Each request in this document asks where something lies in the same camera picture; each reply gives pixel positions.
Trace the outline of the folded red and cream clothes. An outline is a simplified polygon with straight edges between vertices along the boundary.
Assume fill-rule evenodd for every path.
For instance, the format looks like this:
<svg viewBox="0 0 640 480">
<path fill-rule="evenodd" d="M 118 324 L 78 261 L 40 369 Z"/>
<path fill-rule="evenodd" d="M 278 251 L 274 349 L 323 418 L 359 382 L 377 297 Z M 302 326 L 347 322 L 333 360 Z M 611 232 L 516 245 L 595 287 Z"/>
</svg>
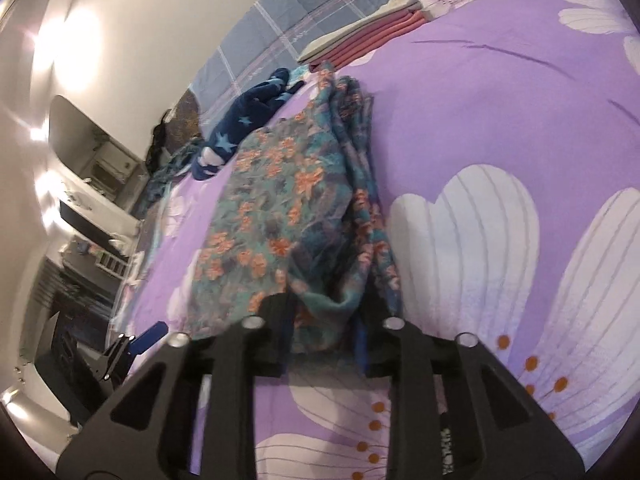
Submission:
<svg viewBox="0 0 640 480">
<path fill-rule="evenodd" d="M 324 62 L 343 68 L 426 23 L 420 0 L 388 0 L 372 14 L 312 40 L 297 63 L 307 65 L 311 73 Z"/>
</svg>

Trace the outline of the teal floral garment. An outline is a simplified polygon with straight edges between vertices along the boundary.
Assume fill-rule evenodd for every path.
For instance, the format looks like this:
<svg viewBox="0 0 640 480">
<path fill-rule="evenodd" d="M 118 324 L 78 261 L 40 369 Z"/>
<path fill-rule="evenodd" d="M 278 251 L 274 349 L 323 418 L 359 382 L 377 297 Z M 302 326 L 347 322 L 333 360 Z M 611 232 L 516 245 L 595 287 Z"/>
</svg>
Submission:
<svg viewBox="0 0 640 480">
<path fill-rule="evenodd" d="M 336 347 L 367 292 L 400 311 L 372 166 L 372 96 L 329 65 L 317 89 L 236 154 L 194 268 L 191 336 L 220 334 L 280 292 L 294 297 L 297 353 Z"/>
</svg>

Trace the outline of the navy star fleece garment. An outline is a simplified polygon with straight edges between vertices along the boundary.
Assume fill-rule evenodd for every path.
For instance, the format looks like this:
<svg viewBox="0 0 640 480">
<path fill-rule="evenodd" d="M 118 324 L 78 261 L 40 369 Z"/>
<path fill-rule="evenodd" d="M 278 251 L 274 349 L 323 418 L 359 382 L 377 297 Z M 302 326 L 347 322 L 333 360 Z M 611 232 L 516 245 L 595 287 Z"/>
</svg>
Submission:
<svg viewBox="0 0 640 480">
<path fill-rule="evenodd" d="M 270 77 L 238 96 L 213 128 L 208 139 L 191 162 L 194 180 L 216 176 L 230 162 L 241 143 L 254 131 L 265 127 L 271 118 L 295 96 L 305 81 L 290 86 L 291 73 L 278 68 Z"/>
</svg>

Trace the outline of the dark teal knit blanket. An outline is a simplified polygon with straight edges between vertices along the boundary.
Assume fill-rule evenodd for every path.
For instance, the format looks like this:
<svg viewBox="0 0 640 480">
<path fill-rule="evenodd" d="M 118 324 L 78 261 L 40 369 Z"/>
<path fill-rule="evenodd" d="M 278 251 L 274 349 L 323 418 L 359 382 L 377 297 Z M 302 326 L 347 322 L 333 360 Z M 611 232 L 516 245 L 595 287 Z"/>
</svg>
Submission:
<svg viewBox="0 0 640 480">
<path fill-rule="evenodd" d="M 192 160 L 203 147 L 203 138 L 193 138 L 170 156 L 168 162 L 155 171 L 142 193 L 141 208 L 147 211 L 158 202 L 191 165 Z"/>
</svg>

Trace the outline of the blue plaid quilt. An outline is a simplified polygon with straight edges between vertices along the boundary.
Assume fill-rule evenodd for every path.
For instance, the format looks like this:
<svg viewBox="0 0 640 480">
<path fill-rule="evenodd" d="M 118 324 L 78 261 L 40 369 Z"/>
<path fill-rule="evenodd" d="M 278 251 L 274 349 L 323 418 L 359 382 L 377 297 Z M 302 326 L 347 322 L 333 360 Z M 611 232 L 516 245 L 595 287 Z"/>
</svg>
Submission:
<svg viewBox="0 0 640 480">
<path fill-rule="evenodd" d="M 189 90 L 206 136 L 234 99 L 277 68 L 292 70 L 312 40 L 373 13 L 387 0 L 258 0 L 232 27 Z"/>
</svg>

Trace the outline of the purple floral bed sheet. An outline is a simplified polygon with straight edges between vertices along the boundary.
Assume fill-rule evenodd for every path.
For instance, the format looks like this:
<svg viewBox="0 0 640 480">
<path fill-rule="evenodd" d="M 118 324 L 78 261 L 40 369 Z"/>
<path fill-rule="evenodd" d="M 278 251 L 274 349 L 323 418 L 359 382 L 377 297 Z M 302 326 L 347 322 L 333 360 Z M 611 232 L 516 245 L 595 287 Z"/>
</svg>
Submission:
<svg viewBox="0 0 640 480">
<path fill-rule="evenodd" d="M 620 0 L 420 0 L 338 70 L 408 319 L 475 334 L 593 465 L 639 397 L 639 34 Z"/>
</svg>

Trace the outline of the white shelf unit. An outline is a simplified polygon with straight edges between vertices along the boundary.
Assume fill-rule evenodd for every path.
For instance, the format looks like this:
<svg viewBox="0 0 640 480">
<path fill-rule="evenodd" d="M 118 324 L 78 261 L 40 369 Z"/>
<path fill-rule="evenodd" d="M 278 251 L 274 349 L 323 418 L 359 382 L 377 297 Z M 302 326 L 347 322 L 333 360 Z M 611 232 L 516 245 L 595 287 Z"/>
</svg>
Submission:
<svg viewBox="0 0 640 480">
<path fill-rule="evenodd" d="M 114 278 L 123 280 L 128 271 L 128 262 L 105 250 L 96 252 L 96 266 Z"/>
</svg>

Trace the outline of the dark patterned pillow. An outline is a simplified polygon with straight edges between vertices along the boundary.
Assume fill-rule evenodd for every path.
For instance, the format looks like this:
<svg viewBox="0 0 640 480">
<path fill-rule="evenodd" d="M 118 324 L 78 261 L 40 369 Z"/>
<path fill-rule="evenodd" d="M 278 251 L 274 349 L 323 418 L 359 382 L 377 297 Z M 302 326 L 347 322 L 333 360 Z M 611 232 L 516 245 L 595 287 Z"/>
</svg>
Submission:
<svg viewBox="0 0 640 480">
<path fill-rule="evenodd" d="M 167 139 L 165 148 L 174 154 L 192 139 L 202 136 L 200 107 L 190 89 L 186 89 L 177 104 L 165 119 Z"/>
</svg>

